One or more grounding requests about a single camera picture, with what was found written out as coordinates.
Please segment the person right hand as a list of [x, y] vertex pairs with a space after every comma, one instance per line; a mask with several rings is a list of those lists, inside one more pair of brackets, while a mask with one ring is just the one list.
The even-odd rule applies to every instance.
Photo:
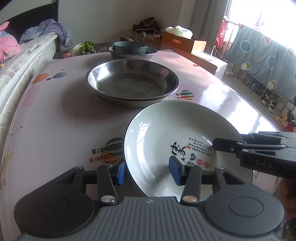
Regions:
[[285, 179], [281, 179], [280, 184], [280, 202], [285, 209], [285, 220], [291, 220], [296, 216], [295, 197], [288, 196], [288, 186]]

